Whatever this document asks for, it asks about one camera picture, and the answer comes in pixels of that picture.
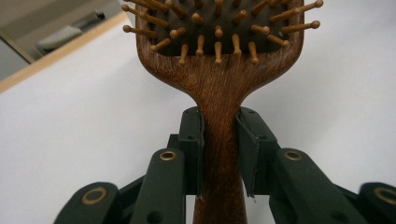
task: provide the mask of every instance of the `metal grommet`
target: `metal grommet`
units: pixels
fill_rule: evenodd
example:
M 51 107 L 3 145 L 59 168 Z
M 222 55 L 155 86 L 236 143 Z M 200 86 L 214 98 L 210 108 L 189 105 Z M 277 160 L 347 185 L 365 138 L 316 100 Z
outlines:
M 96 204 L 102 201 L 106 196 L 107 190 L 103 187 L 91 189 L 82 196 L 82 203 L 87 205 Z
M 284 156 L 291 161 L 300 161 L 303 159 L 303 156 L 297 151 L 287 151 Z
M 385 189 L 385 188 L 376 188 L 374 189 L 375 196 L 378 197 L 380 200 L 396 205 L 396 191 L 392 189 Z
M 177 154 L 174 151 L 165 151 L 160 154 L 160 158 L 163 161 L 171 161 L 171 160 L 174 160 L 176 157 L 177 157 Z

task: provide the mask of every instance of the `white backdrop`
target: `white backdrop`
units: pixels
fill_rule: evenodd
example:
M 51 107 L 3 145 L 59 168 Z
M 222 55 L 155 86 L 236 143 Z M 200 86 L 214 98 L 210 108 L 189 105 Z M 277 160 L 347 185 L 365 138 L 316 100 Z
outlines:
M 321 27 L 305 33 L 299 61 L 243 103 L 282 147 L 354 192 L 396 186 L 395 9 L 329 0 L 307 12 Z M 79 188 L 137 179 L 194 106 L 145 71 L 121 26 L 0 95 L 0 223 L 51 223 Z M 256 201 L 247 199 L 249 223 L 273 223 L 268 198 Z

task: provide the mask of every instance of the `wooden hairbrush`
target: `wooden hairbrush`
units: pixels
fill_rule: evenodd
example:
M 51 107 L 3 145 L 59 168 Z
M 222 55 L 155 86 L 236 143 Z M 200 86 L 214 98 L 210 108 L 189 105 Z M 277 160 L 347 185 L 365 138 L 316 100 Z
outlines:
M 194 223 L 247 223 L 235 116 L 243 100 L 297 61 L 304 13 L 322 0 L 128 0 L 141 63 L 186 92 L 205 120 L 203 194 Z

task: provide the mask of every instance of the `wooden bristle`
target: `wooden bristle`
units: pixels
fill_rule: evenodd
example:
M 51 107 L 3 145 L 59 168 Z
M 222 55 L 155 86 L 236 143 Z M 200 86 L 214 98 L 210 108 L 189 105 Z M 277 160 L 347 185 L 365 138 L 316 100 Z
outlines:
M 308 5 L 303 6 L 303 7 L 297 7 L 297 8 L 300 9 L 301 12 L 306 12 L 308 10 L 311 10 L 312 8 L 322 7 L 322 6 L 323 6 L 323 1 L 322 0 L 317 0 L 314 3 L 308 4 Z
M 201 8 L 204 6 L 204 0 L 194 0 L 194 4 L 196 8 Z
M 233 55 L 241 56 L 242 55 L 242 51 L 240 49 L 240 44 L 239 44 L 239 35 L 238 34 L 234 34 L 232 36 L 232 39 L 233 39 Z
M 223 0 L 215 0 L 215 15 L 221 16 Z
M 257 57 L 257 51 L 256 51 L 256 44 L 252 41 L 247 44 L 248 46 L 248 51 L 250 52 L 250 61 L 253 64 L 259 63 L 259 58 Z
M 186 28 L 184 28 L 184 27 L 180 27 L 180 28 L 178 28 L 177 30 L 172 30 L 170 33 L 169 33 L 169 35 L 172 37 L 172 38 L 178 38 L 178 37 L 180 37 L 180 36 L 182 36 L 182 35 L 185 35 L 187 33 L 187 30 L 186 30 Z
M 233 6 L 239 7 L 241 5 L 241 0 L 233 0 Z
M 215 64 L 220 65 L 221 64 L 221 42 L 219 42 L 219 41 L 215 43 L 215 52 L 216 52 Z
M 262 0 L 259 4 L 257 4 L 256 6 L 254 6 L 251 9 L 251 14 L 257 16 L 263 8 L 265 8 L 265 6 L 267 6 L 268 0 Z
M 187 44 L 181 46 L 180 60 L 178 60 L 178 64 L 180 65 L 186 64 L 186 56 L 188 51 L 189 51 L 189 46 Z
M 270 2 L 268 3 L 268 5 L 270 7 L 277 7 L 277 5 L 279 5 L 282 2 L 282 0 L 269 0 L 269 1 Z
M 162 12 L 168 12 L 169 11 L 169 7 L 161 2 L 158 2 L 156 0 L 145 0 L 148 4 L 155 6 L 156 8 L 158 8 L 159 10 L 161 10 Z
M 152 6 L 152 5 L 144 2 L 143 0 L 127 0 L 125 2 L 132 2 L 132 3 L 137 4 L 138 6 L 141 6 L 141 7 L 145 7 L 145 8 L 151 9 L 151 10 L 157 10 L 157 8 L 155 6 Z
M 270 33 L 270 28 L 268 26 L 252 25 L 250 30 L 254 33 L 268 35 Z
M 198 35 L 198 41 L 197 41 L 198 49 L 195 51 L 195 54 L 197 56 L 204 55 L 204 50 L 203 50 L 204 43 L 205 43 L 205 36 L 204 35 Z
M 242 19 L 244 19 L 246 16 L 248 15 L 248 12 L 244 9 L 240 10 L 238 12 L 238 14 L 236 14 L 233 17 L 233 23 L 238 24 L 239 22 L 241 22 Z
M 153 52 L 158 52 L 159 50 L 165 48 L 166 46 L 171 44 L 171 39 L 166 38 L 163 41 L 161 41 L 160 43 L 158 43 L 157 45 L 151 45 L 150 49 Z
M 168 26 L 169 26 L 169 23 L 167 21 L 163 21 L 156 17 L 150 16 L 146 12 L 138 11 L 134 8 L 128 7 L 127 5 L 122 5 L 121 8 L 124 11 L 129 11 L 129 12 L 133 13 L 134 15 L 136 15 L 138 18 L 140 18 L 142 20 L 146 20 L 148 22 L 160 25 L 163 28 L 168 28 Z
M 203 25 L 203 24 L 204 24 L 204 19 L 201 17 L 200 14 L 198 14 L 198 12 L 195 12 L 194 14 L 192 14 L 191 19 L 192 19 L 192 21 L 194 21 L 197 25 Z
M 149 38 L 157 38 L 158 37 L 158 34 L 155 31 L 135 29 L 135 28 L 132 28 L 129 25 L 124 25 L 122 27 L 122 29 L 123 29 L 123 31 L 125 33 L 135 33 L 137 35 L 143 35 L 143 36 L 146 36 L 146 37 L 149 37 Z
M 181 9 L 180 7 L 176 6 L 173 2 L 173 0 L 166 0 L 165 4 L 172 9 L 173 12 L 180 18 L 184 19 L 187 15 L 187 13 Z
M 287 18 L 290 18 L 290 17 L 292 17 L 294 15 L 299 14 L 300 12 L 301 12 L 301 10 L 298 9 L 298 8 L 294 8 L 294 9 L 291 9 L 291 10 L 288 10 L 288 11 L 284 11 L 284 12 L 278 14 L 278 15 L 275 15 L 275 16 L 271 17 L 270 18 L 270 22 L 271 23 L 275 23 L 277 21 L 283 21 L 283 20 L 285 20 Z
M 286 48 L 290 45 L 290 42 L 288 40 L 283 40 L 276 35 L 268 35 L 267 39 L 273 43 L 280 45 L 280 47 L 282 48 Z
M 217 25 L 216 26 L 216 28 L 215 28 L 215 36 L 217 37 L 217 38 L 221 38 L 222 36 L 223 36 L 223 32 L 222 32 L 222 30 L 221 30 L 221 26 L 219 26 L 219 25 Z
M 285 26 L 280 29 L 283 35 L 290 34 L 306 29 L 318 29 L 320 26 L 320 21 L 313 21 L 311 23 L 300 24 L 300 25 L 293 25 L 293 26 Z

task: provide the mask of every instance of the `wooden edge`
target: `wooden edge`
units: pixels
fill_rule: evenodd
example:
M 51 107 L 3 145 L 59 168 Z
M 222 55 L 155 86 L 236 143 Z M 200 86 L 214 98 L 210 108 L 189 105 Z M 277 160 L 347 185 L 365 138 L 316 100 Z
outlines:
M 114 26 L 120 24 L 121 22 L 128 20 L 127 15 L 124 12 L 110 18 L 108 21 L 104 21 L 95 28 L 91 29 L 86 34 L 74 39 L 73 41 L 67 43 L 59 49 L 56 49 L 49 55 L 44 56 L 40 60 L 30 64 L 29 66 L 23 68 L 17 73 L 6 77 L 0 81 L 0 93 L 9 90 L 20 82 L 24 81 L 26 78 L 38 73 L 49 65 L 58 62 L 64 56 L 74 52 L 75 50 L 81 48 L 82 46 L 89 43 L 91 40 L 95 39 L 97 36 L 103 34 Z

